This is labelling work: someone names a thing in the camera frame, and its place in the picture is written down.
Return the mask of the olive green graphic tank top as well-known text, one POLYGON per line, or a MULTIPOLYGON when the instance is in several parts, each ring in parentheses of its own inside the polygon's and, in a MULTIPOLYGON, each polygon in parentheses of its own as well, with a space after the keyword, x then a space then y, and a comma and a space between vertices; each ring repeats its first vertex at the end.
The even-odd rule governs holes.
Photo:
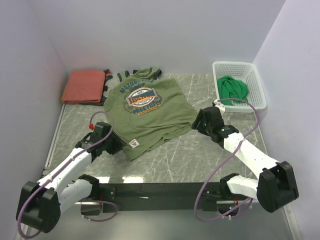
POLYGON ((120 72, 104 102, 129 161, 186 134, 197 116, 178 81, 161 74, 157 67, 120 72))

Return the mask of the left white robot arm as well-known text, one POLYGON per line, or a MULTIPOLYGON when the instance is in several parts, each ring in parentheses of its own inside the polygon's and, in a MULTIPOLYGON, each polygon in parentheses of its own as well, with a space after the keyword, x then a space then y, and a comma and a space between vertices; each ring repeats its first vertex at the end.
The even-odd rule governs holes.
POLYGON ((75 203, 87 199, 101 203, 100 181, 79 173, 103 152, 114 155, 125 142, 105 122, 89 126, 92 132, 77 142, 70 155, 52 172, 37 182, 28 181, 21 189, 16 212, 17 224, 42 233, 50 232, 61 214, 75 203))

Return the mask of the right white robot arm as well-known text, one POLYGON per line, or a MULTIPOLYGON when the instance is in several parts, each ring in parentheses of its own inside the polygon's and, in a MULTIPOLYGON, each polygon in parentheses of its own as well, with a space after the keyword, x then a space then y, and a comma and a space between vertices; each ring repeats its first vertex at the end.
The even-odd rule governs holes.
POLYGON ((232 173, 219 182, 213 196, 230 200, 242 195, 258 200, 263 209, 273 213, 299 197, 293 167, 287 162, 279 162, 269 157, 232 125, 226 125, 222 110, 217 105, 201 109, 192 129, 208 136, 214 143, 237 157, 245 164, 255 178, 246 178, 232 173))

